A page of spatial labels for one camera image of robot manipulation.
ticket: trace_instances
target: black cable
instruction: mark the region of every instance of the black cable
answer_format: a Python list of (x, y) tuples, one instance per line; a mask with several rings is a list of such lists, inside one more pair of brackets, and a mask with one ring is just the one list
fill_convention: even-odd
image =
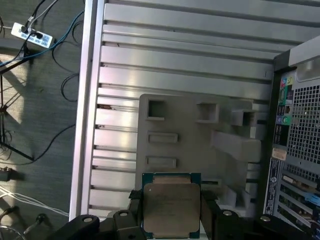
[(4, 21), (2, 20), (2, 17), (0, 16), (0, 34), (3, 31), (3, 37), (5, 37), (5, 35), (6, 35), (6, 30), (5, 30), (4, 26), (5, 26)]
[(34, 159), (34, 161), (31, 161), (31, 162), (26, 162), (26, 163), (8, 163), (8, 162), (5, 162), (5, 161), (0, 161), (0, 164), (6, 164), (6, 165), (16, 165), (16, 166), (23, 166), (23, 165), (29, 165), (29, 164), (34, 164), (36, 161), (38, 161), (40, 158), (42, 158), (47, 152), (48, 150), (50, 149), (51, 145), (54, 143), (54, 141), (56, 140), (57, 137), (59, 137), (64, 131), (68, 130), (68, 129), (71, 129), (73, 127), (75, 127), (76, 125), (75, 124), (72, 124), (66, 128), (64, 128), (63, 130), (61, 130), (60, 132), (58, 132), (53, 138), (52, 140), (50, 141), (48, 147), (43, 151), (43, 153), (41, 153), (36, 159)]
[[(32, 33), (30, 33), (30, 34), (28, 35), (28, 37), (23, 41), (23, 44), (22, 44), (22, 46), (21, 46), (21, 48), (20, 48), (19, 52), (18, 52), (18, 53), (17, 53), (17, 55), (13, 58), (13, 60), (19, 57), (19, 55), (20, 55), (20, 53), (22, 52), (22, 50), (24, 50), (24, 51), (28, 51), (28, 48), (27, 48), (27, 42), (28, 42), (28, 39), (31, 37), (31, 35), (32, 35)], [(9, 62), (7, 62), (7, 63), (5, 63), (5, 64), (1, 65), (1, 67), (4, 67), (4, 66), (6, 66), (6, 65), (10, 64), (11, 62), (12, 62), (12, 61), (9, 61)]]
[(62, 95), (62, 97), (65, 99), (65, 100), (67, 100), (68, 102), (71, 102), (71, 103), (75, 103), (75, 102), (77, 102), (78, 100), (77, 99), (69, 99), (69, 98), (67, 98), (66, 97), (66, 95), (65, 95), (65, 86), (66, 86), (66, 84), (71, 80), (71, 79), (73, 79), (73, 78), (75, 78), (75, 77), (78, 77), (78, 82), (79, 82), (79, 73), (74, 73), (74, 74), (72, 74), (72, 75), (70, 75), (70, 76), (67, 76), (64, 80), (63, 80), (63, 82), (62, 82), (62, 84), (61, 84), (61, 87), (60, 87), (60, 91), (61, 91), (61, 95)]
[(59, 45), (64, 44), (64, 43), (71, 44), (71, 45), (73, 45), (73, 46), (75, 46), (75, 47), (79, 47), (77, 44), (75, 44), (75, 43), (73, 43), (73, 42), (70, 42), (70, 41), (61, 41), (61, 42), (59, 42), (59, 43), (52, 49), (52, 52), (51, 52), (52, 59), (53, 59), (53, 61), (54, 61), (60, 68), (66, 70), (66, 71), (68, 71), (68, 72), (74, 73), (75, 71), (72, 71), (72, 70), (64, 67), (63, 65), (61, 65), (61, 64), (57, 61), (57, 59), (56, 59), (56, 57), (55, 57), (55, 50), (56, 50), (56, 48), (57, 48)]
[(83, 24), (83, 23), (84, 23), (83, 20), (78, 21), (78, 22), (73, 26), (73, 28), (72, 28), (72, 38), (73, 38), (73, 40), (74, 40), (78, 45), (81, 45), (82, 43), (81, 43), (81, 42), (78, 42), (78, 40), (76, 39), (76, 37), (75, 37), (75, 30), (76, 30), (77, 26), (79, 26), (80, 24)]
[[(39, 4), (35, 7), (35, 9), (34, 9), (34, 11), (33, 11), (32, 15), (31, 15), (31, 17), (36, 18), (36, 16), (37, 16), (37, 12), (38, 12), (38, 10), (39, 10), (40, 6), (41, 6), (45, 1), (46, 1), (46, 0), (41, 0), (41, 2), (39, 2)], [(28, 25), (29, 25), (29, 20), (28, 20), (28, 21), (26, 21), (26, 23), (25, 23), (25, 25), (24, 25), (24, 26), (28, 27)]]

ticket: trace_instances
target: screw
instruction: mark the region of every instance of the screw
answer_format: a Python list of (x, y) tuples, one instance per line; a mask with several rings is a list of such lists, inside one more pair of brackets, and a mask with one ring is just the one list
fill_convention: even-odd
[(264, 222), (270, 222), (271, 221), (271, 219), (269, 217), (267, 217), (267, 216), (262, 216), (262, 217), (260, 217), (260, 219), (262, 221), (264, 221)]
[(232, 212), (230, 212), (230, 211), (224, 211), (223, 214), (226, 215), (226, 216), (231, 216), (231, 215), (232, 215)]
[(89, 222), (91, 222), (93, 219), (91, 218), (91, 217), (87, 217), (87, 218), (85, 218), (85, 219), (83, 219), (83, 221), (85, 222), (85, 223), (89, 223)]

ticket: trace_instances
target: metal frame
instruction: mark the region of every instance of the metal frame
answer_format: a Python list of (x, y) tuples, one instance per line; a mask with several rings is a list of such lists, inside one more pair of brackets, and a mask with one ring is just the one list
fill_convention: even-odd
[(310, 6), (218, 2), (86, 2), (70, 219), (126, 208), (142, 94), (219, 95), (267, 112), (274, 56), (318, 35)]
[(90, 112), (88, 111), (88, 99), (90, 91), (89, 89), (91, 89), (92, 82), (92, 55), (94, 50), (94, 33), (96, 31), (97, 6), (97, 0), (85, 1), (69, 220), (72, 220), (76, 216), (81, 214), (81, 198), (79, 196), (82, 194), (84, 177), (83, 167), (85, 162), (86, 143), (86, 134), (84, 133), (87, 129), (87, 119), (94, 116), (94, 113), (90, 114)]
[[(23, 42), (21, 42), (20, 40), (18, 40), (18, 41), (13, 40), (12, 43), (10, 43), (7, 40), (4, 40), (4, 38), (2, 38), (2, 39), (0, 39), (0, 48), (20, 50), (21, 43), (23, 44)], [(27, 48), (24, 49), (22, 52), (22, 56), (26, 57), (26, 56), (28, 56), (28, 54), (29, 54), (29, 50)], [(21, 155), (22, 157), (24, 157), (30, 161), (34, 161), (35, 160), (34, 157), (29, 156), (29, 155), (23, 153), (22, 151), (5, 143), (5, 141), (6, 141), (5, 115), (8, 114), (8, 112), (7, 112), (8, 106), (6, 106), (4, 103), (3, 75), (5, 73), (11, 71), (12, 69), (20, 66), (21, 64), (24, 64), (25, 62), (30, 61), (30, 60), (31, 60), (31, 58), (23, 58), (20, 61), (16, 62), (15, 64), (10, 65), (9, 67), (5, 67), (5, 66), (1, 67), (1, 70), (0, 70), (0, 100), (1, 100), (1, 104), (0, 104), (0, 145), (4, 146), (7, 149), (10, 149), (11, 151)]]

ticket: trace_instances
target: black stand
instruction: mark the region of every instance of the black stand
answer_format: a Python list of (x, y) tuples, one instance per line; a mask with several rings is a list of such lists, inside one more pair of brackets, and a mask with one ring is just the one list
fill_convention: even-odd
[(22, 60), (18, 61), (17, 63), (5, 67), (3, 70), (0, 70), (0, 98), (1, 98), (1, 105), (0, 105), (0, 146), (3, 146), (7, 149), (10, 149), (11, 151), (21, 155), (22, 157), (25, 157), (26, 159), (29, 159), (31, 161), (34, 161), (34, 157), (31, 157), (22, 151), (19, 151), (18, 149), (10, 146), (6, 143), (6, 130), (5, 130), (5, 116), (8, 114), (7, 109), (8, 106), (4, 103), (4, 86), (3, 86), (3, 74), (11, 71), (15, 67), (29, 61), (30, 58), (23, 58)]

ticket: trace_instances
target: label sticker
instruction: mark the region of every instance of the label sticker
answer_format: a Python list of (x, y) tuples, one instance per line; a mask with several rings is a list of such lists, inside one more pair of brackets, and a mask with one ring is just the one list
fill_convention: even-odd
[(287, 151), (274, 147), (272, 149), (272, 157), (275, 159), (285, 161), (287, 157)]
[(278, 177), (280, 175), (281, 167), (282, 161), (275, 158), (270, 159), (268, 182), (264, 199), (264, 214), (272, 215), (274, 212), (274, 202), (276, 198)]

